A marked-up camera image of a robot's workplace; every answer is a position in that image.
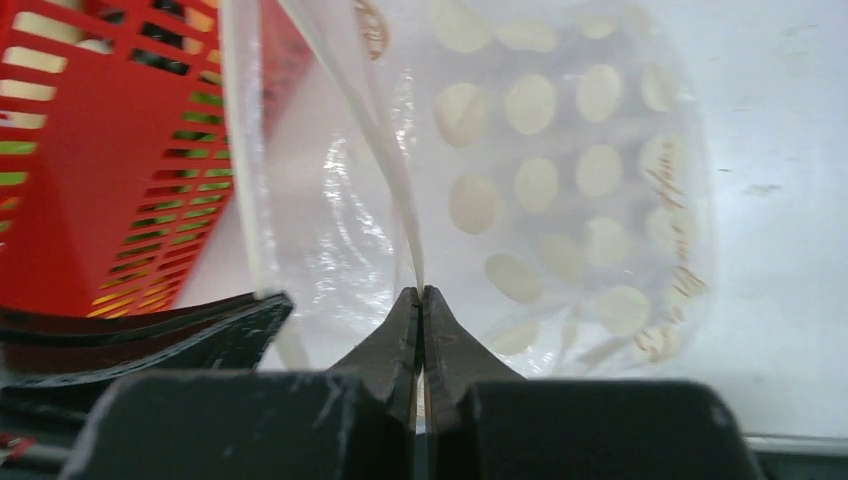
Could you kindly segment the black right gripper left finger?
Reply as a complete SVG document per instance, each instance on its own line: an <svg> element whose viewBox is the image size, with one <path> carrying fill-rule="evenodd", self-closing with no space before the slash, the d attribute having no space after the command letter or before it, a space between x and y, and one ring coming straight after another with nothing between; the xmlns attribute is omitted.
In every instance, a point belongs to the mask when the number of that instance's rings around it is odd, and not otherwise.
<svg viewBox="0 0 848 480"><path fill-rule="evenodd" d="M160 370L112 385L64 479L410 479L420 295L323 371Z"/></svg>

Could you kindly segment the clear dotted zip top bag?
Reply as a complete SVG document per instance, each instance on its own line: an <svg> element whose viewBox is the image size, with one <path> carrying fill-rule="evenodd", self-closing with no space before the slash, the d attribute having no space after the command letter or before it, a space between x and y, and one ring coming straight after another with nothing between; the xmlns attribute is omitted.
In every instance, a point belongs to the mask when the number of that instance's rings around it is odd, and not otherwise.
<svg viewBox="0 0 848 480"><path fill-rule="evenodd" d="M248 268L326 365L432 285L526 377L644 375L705 320L694 94L638 1L225 1Z"/></svg>

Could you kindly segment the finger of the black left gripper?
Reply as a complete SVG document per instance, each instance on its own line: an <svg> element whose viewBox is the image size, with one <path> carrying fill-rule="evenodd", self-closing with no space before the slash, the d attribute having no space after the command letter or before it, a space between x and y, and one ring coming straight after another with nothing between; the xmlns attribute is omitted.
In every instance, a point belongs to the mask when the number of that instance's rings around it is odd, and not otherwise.
<svg viewBox="0 0 848 480"><path fill-rule="evenodd" d="M77 431L116 380L151 369L251 369L292 313L250 294L117 319L1 309L1 430Z"/></svg>

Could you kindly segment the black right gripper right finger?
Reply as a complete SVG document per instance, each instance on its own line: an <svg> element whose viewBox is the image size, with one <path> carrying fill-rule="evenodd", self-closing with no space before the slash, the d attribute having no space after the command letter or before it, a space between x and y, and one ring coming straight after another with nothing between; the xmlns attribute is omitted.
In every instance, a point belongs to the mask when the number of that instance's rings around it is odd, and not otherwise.
<svg viewBox="0 0 848 480"><path fill-rule="evenodd" d="M685 380L529 380L427 287L421 302L432 479L758 479L738 423Z"/></svg>

